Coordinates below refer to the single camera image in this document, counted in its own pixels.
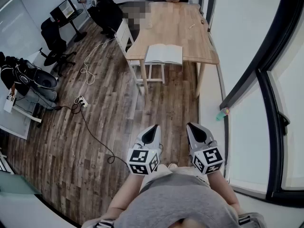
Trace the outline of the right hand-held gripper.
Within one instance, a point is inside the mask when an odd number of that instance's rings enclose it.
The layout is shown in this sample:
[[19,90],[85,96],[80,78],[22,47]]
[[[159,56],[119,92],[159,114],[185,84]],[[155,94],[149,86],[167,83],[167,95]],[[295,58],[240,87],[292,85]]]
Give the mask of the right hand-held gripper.
[[225,159],[222,157],[211,131],[197,123],[187,123],[186,130],[190,161],[194,167],[203,175],[219,171]]

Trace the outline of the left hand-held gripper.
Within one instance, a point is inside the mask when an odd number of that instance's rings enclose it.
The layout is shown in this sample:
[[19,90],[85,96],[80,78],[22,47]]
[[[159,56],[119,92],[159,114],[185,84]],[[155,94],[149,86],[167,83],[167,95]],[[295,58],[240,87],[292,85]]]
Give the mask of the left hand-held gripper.
[[139,143],[135,143],[129,149],[127,155],[127,166],[132,174],[149,175],[157,168],[161,162],[163,146],[161,142],[161,128],[155,124],[140,132],[136,138]]

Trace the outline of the dark green cover notebook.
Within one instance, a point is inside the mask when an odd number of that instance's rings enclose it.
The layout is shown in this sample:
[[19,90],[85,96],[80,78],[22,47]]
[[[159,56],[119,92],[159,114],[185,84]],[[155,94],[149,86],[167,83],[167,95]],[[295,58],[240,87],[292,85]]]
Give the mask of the dark green cover notebook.
[[145,63],[182,65],[183,47],[165,44],[150,45],[144,61]]

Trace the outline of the person's left forearm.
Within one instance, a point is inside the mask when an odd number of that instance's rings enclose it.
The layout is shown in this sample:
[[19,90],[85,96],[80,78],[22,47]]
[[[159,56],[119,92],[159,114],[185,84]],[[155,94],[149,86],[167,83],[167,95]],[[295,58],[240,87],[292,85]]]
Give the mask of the person's left forearm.
[[130,174],[112,199],[107,213],[118,217],[139,195],[144,176]]

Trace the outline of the person's beige trousers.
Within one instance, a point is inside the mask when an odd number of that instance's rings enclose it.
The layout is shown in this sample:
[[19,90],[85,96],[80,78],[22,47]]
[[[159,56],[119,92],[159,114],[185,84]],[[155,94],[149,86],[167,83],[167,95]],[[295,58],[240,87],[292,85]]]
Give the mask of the person's beige trousers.
[[197,185],[210,187],[207,176],[202,175],[195,167],[178,167],[169,170],[166,165],[160,164],[157,171],[144,177],[140,192],[149,189],[154,180],[159,178],[163,180],[163,177],[167,175],[169,175],[169,177],[164,180],[173,180],[173,186],[184,185],[186,181],[190,180]]

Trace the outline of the wooden table leg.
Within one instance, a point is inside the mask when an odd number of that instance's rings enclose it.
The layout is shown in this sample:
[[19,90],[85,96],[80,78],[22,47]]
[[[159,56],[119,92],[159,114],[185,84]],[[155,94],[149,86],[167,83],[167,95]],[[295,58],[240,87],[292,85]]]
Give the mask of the wooden table leg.
[[142,74],[142,81],[143,81],[143,86],[144,86],[144,92],[146,95],[148,95],[148,84],[147,84],[147,77],[146,77],[146,69],[145,69],[145,64],[143,60],[139,60],[140,62],[140,67],[141,67],[141,74]]
[[200,89],[203,82],[204,71],[205,71],[205,63],[197,63],[198,80],[197,80],[197,88],[195,93],[196,98],[198,98],[200,95]]

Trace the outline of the person's grey shirt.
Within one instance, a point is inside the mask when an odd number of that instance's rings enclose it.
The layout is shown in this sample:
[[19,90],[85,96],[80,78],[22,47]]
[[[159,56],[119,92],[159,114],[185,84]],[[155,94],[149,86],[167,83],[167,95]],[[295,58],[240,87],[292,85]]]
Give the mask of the person's grey shirt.
[[266,228],[256,212],[237,212],[211,187],[156,179],[118,217],[109,213],[81,228]]

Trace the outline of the white power strip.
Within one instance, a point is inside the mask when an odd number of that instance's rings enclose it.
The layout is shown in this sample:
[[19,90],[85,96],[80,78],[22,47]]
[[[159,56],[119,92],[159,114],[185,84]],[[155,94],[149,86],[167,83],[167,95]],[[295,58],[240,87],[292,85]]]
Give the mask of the white power strip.
[[81,104],[84,108],[88,107],[88,102],[84,99],[83,96],[79,96],[74,100],[75,104]]

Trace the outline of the white wooden chair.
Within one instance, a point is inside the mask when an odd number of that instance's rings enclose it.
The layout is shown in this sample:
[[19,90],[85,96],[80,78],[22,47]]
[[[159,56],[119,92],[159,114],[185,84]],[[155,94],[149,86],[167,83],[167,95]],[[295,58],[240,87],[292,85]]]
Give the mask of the white wooden chair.
[[[129,30],[128,24],[126,22],[125,19],[122,20],[118,31],[115,33],[115,39],[124,55],[124,57],[126,58],[126,54],[127,54],[127,47],[128,47],[128,42],[130,42],[130,45],[132,45],[134,43],[134,39],[131,35],[131,32]],[[135,80],[136,83],[141,83],[143,82],[142,78],[137,78],[136,74],[135,74],[135,70],[134,67],[140,67],[140,62],[138,60],[127,60],[129,69],[131,71],[131,74]],[[164,64],[160,64],[160,63],[153,63],[153,64],[145,64],[146,66],[149,66],[149,73],[148,73],[148,77],[147,77],[147,81],[148,82],[162,82],[163,84],[165,83],[165,77],[164,77]],[[161,78],[152,78],[152,67],[153,66],[160,66],[161,67]]]

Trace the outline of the black chair with jacket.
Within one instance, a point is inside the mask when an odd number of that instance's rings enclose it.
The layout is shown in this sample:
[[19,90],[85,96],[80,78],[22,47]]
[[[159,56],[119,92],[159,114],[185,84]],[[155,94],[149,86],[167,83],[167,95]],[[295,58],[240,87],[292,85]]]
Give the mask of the black chair with jacket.
[[113,0],[102,0],[98,2],[97,9],[106,36],[108,38],[114,38],[123,20],[122,10]]

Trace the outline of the white low shelf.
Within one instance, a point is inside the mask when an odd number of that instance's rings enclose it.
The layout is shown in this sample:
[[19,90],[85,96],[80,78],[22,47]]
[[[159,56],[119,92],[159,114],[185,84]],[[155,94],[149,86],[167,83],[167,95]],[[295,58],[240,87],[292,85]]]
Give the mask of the white low shelf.
[[5,107],[8,104],[7,96],[9,91],[0,85],[0,129],[22,139],[27,139],[30,123],[33,121],[41,125],[42,119],[34,114],[37,104],[32,101],[21,99],[14,105]]

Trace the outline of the black office chair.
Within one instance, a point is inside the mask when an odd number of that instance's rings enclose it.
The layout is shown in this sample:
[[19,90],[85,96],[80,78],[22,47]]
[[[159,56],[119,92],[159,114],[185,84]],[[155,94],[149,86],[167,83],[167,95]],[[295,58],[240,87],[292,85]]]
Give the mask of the black office chair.
[[65,54],[67,50],[67,43],[60,36],[58,24],[48,18],[41,24],[41,35],[44,38],[50,53],[46,55],[42,52],[42,48],[39,50],[40,54],[45,57],[44,66],[51,66],[56,63],[53,68],[54,72],[57,72],[58,76],[61,77],[62,66],[71,64],[75,65],[75,62],[69,61],[68,59],[76,55],[76,52]]

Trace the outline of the pale green panel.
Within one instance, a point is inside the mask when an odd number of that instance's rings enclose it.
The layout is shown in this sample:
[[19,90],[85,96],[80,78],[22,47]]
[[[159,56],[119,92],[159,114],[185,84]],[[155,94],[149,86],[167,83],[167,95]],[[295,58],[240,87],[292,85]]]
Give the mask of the pale green panel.
[[0,171],[0,192],[15,194],[38,194],[41,192],[22,175]]

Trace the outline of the black computer case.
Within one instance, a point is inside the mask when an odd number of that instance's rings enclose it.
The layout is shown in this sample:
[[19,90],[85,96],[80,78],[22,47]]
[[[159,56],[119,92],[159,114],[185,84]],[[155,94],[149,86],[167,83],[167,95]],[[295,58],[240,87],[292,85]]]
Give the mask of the black computer case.
[[64,0],[61,4],[59,4],[56,8],[54,8],[50,15],[57,22],[67,21],[73,14],[75,14],[77,9],[71,0]]

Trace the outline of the black window frame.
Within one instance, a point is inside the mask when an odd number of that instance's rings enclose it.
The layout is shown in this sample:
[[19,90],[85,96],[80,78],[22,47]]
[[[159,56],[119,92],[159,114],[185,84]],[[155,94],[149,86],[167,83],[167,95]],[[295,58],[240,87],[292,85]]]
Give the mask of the black window frame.
[[287,207],[304,208],[304,188],[284,190],[283,181],[284,137],[279,121],[279,106],[275,89],[268,73],[279,60],[287,44],[295,33],[304,12],[304,0],[280,0],[273,22],[256,55],[250,62],[232,91],[219,106],[232,107],[244,94],[254,80],[258,81],[266,106],[268,130],[270,134],[270,171],[265,194],[236,187],[236,192],[261,201]]

